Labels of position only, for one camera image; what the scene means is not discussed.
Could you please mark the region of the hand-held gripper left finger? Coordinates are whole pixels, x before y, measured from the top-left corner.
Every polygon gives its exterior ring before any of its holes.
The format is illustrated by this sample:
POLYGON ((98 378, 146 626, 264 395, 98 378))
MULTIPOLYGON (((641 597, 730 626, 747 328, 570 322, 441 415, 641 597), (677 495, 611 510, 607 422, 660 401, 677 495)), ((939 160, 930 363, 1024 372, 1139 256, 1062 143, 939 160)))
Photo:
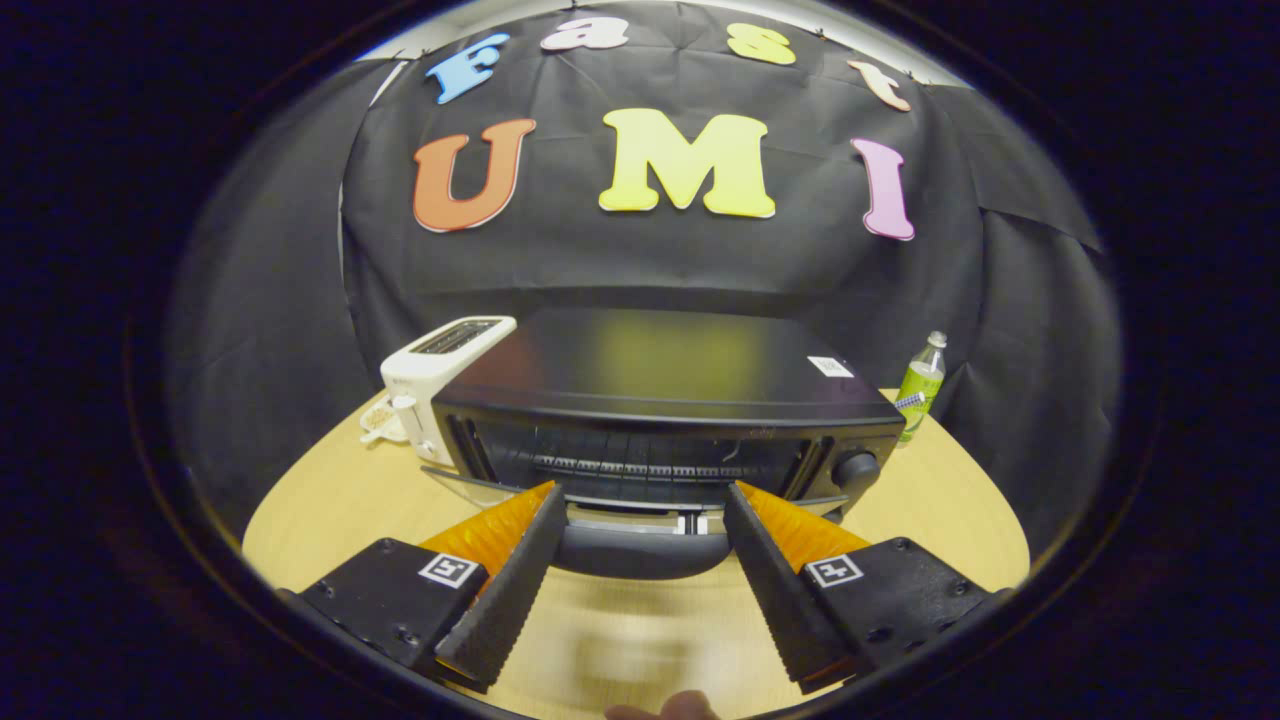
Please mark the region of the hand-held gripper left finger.
POLYGON ((479 693, 499 678, 567 527, 547 482, 416 544, 374 541, 297 596, 344 641, 479 693))

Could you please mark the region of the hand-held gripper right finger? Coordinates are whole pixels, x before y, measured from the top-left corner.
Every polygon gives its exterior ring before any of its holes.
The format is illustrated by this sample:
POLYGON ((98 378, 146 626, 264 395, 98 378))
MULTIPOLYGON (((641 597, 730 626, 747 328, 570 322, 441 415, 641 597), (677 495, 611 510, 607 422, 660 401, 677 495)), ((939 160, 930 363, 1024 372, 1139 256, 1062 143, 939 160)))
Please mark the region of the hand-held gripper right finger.
POLYGON ((914 539, 872 543, 745 482, 727 489, 724 529, 805 694, 892 667, 1000 597, 914 539))

